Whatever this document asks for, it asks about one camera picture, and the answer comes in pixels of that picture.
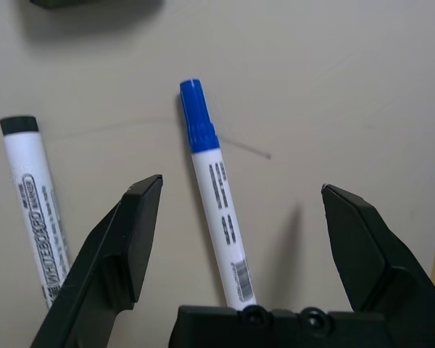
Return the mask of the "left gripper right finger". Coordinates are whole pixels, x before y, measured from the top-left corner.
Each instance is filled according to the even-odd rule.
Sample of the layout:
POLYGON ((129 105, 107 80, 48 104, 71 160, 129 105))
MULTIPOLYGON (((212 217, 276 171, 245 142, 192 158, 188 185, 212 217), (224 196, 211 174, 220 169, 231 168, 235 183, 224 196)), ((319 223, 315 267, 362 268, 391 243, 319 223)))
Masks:
POLYGON ((352 309, 379 314, 396 347, 435 347, 435 285, 362 197, 321 189, 336 269, 352 309))

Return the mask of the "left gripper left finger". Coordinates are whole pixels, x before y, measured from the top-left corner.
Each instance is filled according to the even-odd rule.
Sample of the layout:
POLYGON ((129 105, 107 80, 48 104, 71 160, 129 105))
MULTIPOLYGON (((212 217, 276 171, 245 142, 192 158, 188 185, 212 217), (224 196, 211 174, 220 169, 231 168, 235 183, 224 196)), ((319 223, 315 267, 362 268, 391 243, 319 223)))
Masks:
POLYGON ((138 302, 162 176, 131 185, 86 238, 33 347, 106 347, 116 317, 138 302))

